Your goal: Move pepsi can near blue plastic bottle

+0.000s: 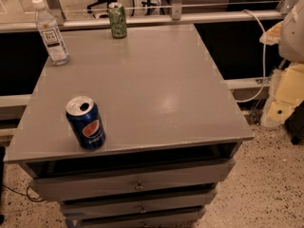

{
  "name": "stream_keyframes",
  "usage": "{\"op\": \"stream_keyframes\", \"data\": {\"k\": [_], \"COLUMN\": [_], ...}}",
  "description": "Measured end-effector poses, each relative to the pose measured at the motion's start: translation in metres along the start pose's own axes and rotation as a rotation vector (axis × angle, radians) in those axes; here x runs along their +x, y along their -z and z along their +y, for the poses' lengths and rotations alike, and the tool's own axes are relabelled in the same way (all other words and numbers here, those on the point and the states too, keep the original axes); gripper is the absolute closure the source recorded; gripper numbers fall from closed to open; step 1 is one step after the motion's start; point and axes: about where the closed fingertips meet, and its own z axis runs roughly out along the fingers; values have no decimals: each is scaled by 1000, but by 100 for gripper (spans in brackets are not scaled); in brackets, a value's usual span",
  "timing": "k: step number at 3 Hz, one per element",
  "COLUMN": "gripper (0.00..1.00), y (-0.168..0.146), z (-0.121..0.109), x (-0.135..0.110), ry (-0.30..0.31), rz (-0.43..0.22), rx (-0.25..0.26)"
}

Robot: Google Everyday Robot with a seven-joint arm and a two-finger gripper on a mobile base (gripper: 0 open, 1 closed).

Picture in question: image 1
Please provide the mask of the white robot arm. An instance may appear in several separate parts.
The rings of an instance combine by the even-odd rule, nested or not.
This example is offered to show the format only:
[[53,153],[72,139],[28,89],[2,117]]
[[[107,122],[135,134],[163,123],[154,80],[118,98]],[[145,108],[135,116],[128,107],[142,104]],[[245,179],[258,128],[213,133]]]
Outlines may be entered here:
[[304,0],[298,0],[284,20],[264,32],[259,42],[278,44],[279,56],[290,62],[285,69],[274,70],[260,120],[263,126],[278,127],[304,101]]

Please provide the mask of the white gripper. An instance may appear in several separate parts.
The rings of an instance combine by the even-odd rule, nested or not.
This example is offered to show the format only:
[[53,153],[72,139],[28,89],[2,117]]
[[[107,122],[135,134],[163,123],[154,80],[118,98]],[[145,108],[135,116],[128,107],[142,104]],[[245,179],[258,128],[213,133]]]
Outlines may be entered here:
[[[269,28],[261,35],[259,42],[268,46],[278,44],[281,27],[282,22],[278,22]],[[274,71],[260,123],[265,127],[284,124],[303,101],[304,65],[291,62],[286,69]]]

